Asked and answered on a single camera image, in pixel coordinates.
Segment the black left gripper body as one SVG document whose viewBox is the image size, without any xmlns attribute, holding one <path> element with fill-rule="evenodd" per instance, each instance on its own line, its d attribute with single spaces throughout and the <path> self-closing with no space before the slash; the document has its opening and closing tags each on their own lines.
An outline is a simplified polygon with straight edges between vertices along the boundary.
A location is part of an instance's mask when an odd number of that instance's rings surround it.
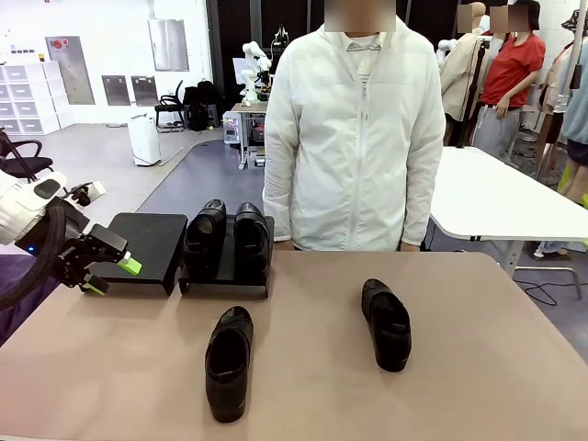
<svg viewBox="0 0 588 441">
<path fill-rule="evenodd" d="M 89 233 L 64 243 L 53 263 L 53 276 L 68 288 L 81 288 L 85 274 L 93 274 L 89 269 L 91 265 L 116 264 L 127 248 L 126 239 L 109 228 L 95 224 Z"/>
</svg>

